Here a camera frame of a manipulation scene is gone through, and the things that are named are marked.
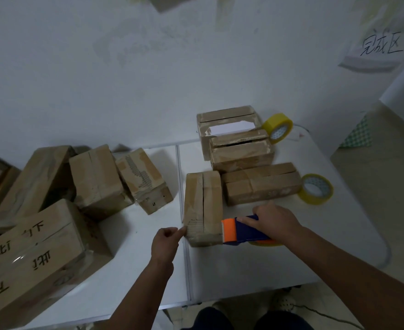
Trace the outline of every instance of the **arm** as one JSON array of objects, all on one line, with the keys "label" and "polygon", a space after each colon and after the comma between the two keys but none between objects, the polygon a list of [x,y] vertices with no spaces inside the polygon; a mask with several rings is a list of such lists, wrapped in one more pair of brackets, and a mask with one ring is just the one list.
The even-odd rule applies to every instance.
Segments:
[{"label": "arm", "polygon": [[238,218],[284,244],[344,302],[366,329],[404,329],[404,284],[337,248],[272,202]]},{"label": "arm", "polygon": [[144,271],[112,314],[107,328],[112,330],[150,330],[173,273],[173,259],[179,240],[187,228],[160,229],[151,245],[151,259]]}]

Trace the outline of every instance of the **floor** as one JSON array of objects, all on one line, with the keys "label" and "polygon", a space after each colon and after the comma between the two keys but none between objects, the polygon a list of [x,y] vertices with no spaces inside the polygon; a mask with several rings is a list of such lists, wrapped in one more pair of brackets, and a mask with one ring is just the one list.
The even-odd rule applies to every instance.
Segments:
[{"label": "floor", "polygon": [[[367,118],[373,145],[339,149],[331,161],[391,247],[392,259],[383,271],[404,282],[404,122],[383,105],[375,107]],[[265,292],[225,300],[235,329],[252,329],[265,313],[272,294]],[[324,283],[293,288],[291,294],[298,305],[359,324]],[[168,309],[174,328],[191,327],[199,310],[212,303]],[[315,330],[356,329],[306,309],[298,309],[297,314]]]}]

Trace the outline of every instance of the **yellow tape roll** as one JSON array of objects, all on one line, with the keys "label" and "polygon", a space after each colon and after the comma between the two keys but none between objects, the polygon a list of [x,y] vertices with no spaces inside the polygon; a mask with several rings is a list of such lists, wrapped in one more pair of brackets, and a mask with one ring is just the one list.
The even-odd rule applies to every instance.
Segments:
[{"label": "yellow tape roll", "polygon": [[276,113],[263,124],[262,128],[269,134],[271,143],[282,141],[292,130],[293,122],[284,113]]},{"label": "yellow tape roll", "polygon": [[304,202],[320,205],[332,197],[333,186],[326,178],[316,174],[307,174],[301,180],[303,187],[298,192],[298,196]]}]

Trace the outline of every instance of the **forearm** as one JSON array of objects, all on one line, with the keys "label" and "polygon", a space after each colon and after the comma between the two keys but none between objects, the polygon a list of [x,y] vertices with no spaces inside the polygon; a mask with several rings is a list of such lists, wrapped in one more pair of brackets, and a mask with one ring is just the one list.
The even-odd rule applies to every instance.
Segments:
[{"label": "forearm", "polygon": [[286,247],[308,265],[366,329],[404,328],[404,284],[301,227]]},{"label": "forearm", "polygon": [[150,261],[111,316],[108,329],[150,330],[172,271]]}]

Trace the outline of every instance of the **green checkered cloth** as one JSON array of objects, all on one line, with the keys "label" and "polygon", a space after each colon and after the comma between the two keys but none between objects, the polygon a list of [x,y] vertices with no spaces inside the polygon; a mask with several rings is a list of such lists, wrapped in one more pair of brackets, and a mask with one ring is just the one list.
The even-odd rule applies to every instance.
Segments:
[{"label": "green checkered cloth", "polygon": [[348,135],[340,148],[353,148],[353,147],[370,147],[371,136],[368,127],[367,118],[364,117],[361,122],[356,125],[355,129]]}]

